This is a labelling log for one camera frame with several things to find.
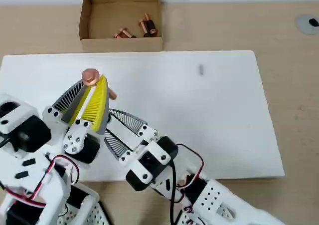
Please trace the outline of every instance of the cardboard box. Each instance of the cardboard box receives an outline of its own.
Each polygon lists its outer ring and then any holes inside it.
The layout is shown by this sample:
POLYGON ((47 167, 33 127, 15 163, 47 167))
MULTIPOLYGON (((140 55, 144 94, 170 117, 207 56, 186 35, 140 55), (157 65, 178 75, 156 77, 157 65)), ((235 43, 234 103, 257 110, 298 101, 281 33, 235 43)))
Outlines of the cardboard box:
POLYGON ((162 51, 159 0, 83 0, 79 28, 86 52, 162 51), (144 38, 139 20, 148 13, 158 29, 157 37, 144 38), (137 38, 114 39, 121 27, 137 38))

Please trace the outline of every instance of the white foam board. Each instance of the white foam board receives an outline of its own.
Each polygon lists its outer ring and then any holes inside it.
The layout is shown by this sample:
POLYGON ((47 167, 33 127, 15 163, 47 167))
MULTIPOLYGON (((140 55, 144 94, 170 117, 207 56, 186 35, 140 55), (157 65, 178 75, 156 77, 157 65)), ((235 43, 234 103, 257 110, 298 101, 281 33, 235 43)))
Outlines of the white foam board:
MULTIPOLYGON (((252 51, 11 55, 0 68, 0 92, 42 113, 89 67, 105 74, 117 92, 110 108, 134 114, 195 149, 210 177, 284 175, 252 51)), ((182 148, 180 152, 186 163, 199 165, 196 156, 182 148)), ((106 146, 81 175, 86 181, 124 177, 106 146)))

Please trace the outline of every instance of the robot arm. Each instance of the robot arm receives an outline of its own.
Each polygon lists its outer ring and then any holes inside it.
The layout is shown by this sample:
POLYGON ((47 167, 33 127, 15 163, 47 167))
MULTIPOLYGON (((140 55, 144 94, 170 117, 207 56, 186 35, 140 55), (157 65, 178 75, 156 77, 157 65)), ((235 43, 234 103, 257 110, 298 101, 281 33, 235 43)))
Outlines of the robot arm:
POLYGON ((199 225, 283 225, 267 212, 252 207, 234 195, 219 182, 204 179, 206 175, 201 172, 203 164, 196 174, 187 176, 189 183, 176 188, 174 182, 183 178, 173 177, 172 169, 175 170, 175 166, 172 166, 172 163, 175 162, 177 168, 185 166, 183 161, 179 162, 175 159, 179 146, 133 115, 118 110, 110 110, 110 114, 115 119, 108 124, 105 142, 119 163, 128 168, 127 182, 136 191, 150 186, 166 198, 180 202, 182 211, 175 224, 194 222, 199 225), (135 125, 133 127, 127 121, 138 121, 138 123, 132 123, 135 125), (117 129, 118 125, 112 124, 118 122, 140 138, 137 140, 139 144, 136 147, 124 144, 120 138, 123 133, 117 135, 111 132, 112 128, 121 131, 117 129))
POLYGON ((25 224, 56 224, 71 197, 80 203, 73 204, 78 206, 78 214, 69 224, 87 224, 98 194, 71 183, 77 182, 77 167, 88 168, 100 146, 106 145, 126 169, 126 180, 136 191, 150 186, 171 200, 171 224, 283 225, 217 181, 207 179, 203 161, 198 171, 188 168, 183 159, 178 159, 180 146, 146 121, 109 109, 106 78, 95 70, 84 75, 83 81, 45 108, 43 120, 35 108, 0 96, 0 153, 8 155, 0 165, 3 168, 10 164, 9 171, 0 172, 1 186, 7 191, 0 214, 7 217, 6 224, 12 224, 9 218, 17 217, 29 220, 25 224), (49 152, 36 152, 44 144, 49 145, 49 152), (77 179, 73 178, 75 170, 77 179), (185 184, 177 186, 179 180, 185 184), (182 207, 175 222, 174 203, 182 207), (21 211, 30 212, 21 215, 21 211))

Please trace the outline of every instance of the table surface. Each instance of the table surface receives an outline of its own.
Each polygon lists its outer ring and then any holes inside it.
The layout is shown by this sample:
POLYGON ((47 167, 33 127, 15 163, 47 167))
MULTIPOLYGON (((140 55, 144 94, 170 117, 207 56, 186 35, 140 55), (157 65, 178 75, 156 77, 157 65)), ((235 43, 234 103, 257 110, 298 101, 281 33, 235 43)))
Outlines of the table surface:
MULTIPOLYGON (((85 52, 80 6, 0 7, 0 56, 85 52)), ((286 176, 223 180, 251 205, 286 224, 318 224, 319 35, 301 34, 295 18, 319 17, 319 3, 166 4, 164 50, 249 49, 256 54, 286 176)), ((169 224, 169 202, 125 182, 86 183, 100 193, 114 224, 169 224)))

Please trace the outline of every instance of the copper peg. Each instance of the copper peg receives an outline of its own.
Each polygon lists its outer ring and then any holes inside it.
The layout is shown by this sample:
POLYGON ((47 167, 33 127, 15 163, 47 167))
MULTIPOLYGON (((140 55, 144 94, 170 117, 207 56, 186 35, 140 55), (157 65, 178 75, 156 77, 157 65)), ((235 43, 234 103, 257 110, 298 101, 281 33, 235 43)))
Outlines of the copper peg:
POLYGON ((82 81, 86 86, 95 85, 100 79, 97 69, 86 69, 82 72, 82 81))
POLYGON ((148 31, 148 29, 147 29, 147 27, 146 27, 146 25, 145 25, 145 21, 143 20, 143 19, 140 19, 140 21, 139 21, 139 25, 140 25, 140 27, 142 28, 142 31, 143 31, 143 33, 144 33, 144 37, 150 37, 151 35, 150 35, 150 33, 149 33, 149 31, 148 31))
POLYGON ((136 36, 131 35, 126 28, 120 28, 120 32, 126 35, 128 38, 136 38, 136 36))
POLYGON ((115 34, 114 34, 114 38, 115 38, 115 39, 122 39, 120 33, 115 33, 115 34))
POLYGON ((145 19, 146 19, 146 26, 149 29, 149 33, 151 35, 151 37, 155 37, 158 34, 158 30, 155 27, 154 22, 151 20, 150 15, 145 13, 145 19))

